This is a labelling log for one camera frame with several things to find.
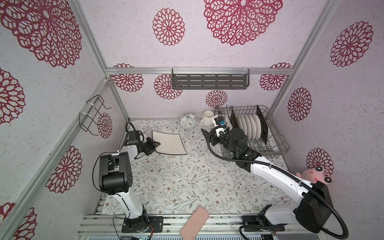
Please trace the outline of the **white square plate black rim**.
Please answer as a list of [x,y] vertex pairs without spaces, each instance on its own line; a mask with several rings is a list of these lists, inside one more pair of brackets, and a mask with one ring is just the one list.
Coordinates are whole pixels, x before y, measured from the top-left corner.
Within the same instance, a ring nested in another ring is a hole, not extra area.
[[164,155],[183,156],[187,151],[183,145],[180,134],[166,134],[153,131],[153,140],[160,143],[158,153]]

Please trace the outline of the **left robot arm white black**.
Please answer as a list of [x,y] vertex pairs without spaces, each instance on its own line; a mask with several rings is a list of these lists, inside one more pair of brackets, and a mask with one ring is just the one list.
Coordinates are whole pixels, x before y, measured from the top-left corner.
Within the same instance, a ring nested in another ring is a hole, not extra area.
[[148,137],[145,142],[125,145],[118,152],[103,153],[99,157],[99,190],[115,198],[124,211],[123,233],[154,231],[147,210],[134,191],[131,160],[140,153],[152,154],[161,143]]

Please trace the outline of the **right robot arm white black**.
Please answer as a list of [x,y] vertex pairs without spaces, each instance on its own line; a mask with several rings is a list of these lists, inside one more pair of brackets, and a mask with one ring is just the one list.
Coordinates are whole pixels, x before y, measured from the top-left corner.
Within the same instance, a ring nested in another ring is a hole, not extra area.
[[274,226],[298,223],[312,233],[325,231],[324,225],[334,208],[327,185],[332,179],[321,166],[302,174],[291,174],[274,165],[248,146],[241,129],[230,129],[221,116],[213,119],[215,127],[202,130],[210,152],[217,158],[236,163],[283,190],[297,204],[295,207],[267,208],[265,218]]

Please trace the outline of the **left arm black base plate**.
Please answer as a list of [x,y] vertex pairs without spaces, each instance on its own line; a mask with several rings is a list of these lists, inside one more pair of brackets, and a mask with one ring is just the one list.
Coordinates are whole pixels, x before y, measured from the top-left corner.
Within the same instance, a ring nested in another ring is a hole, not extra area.
[[164,217],[138,217],[124,219],[122,233],[161,233],[163,231]]

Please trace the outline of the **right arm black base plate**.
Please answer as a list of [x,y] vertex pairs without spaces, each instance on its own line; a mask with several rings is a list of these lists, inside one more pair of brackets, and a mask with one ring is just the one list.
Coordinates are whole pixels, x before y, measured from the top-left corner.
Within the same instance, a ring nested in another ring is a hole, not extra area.
[[245,232],[276,232],[284,230],[287,224],[272,224],[264,215],[242,216]]

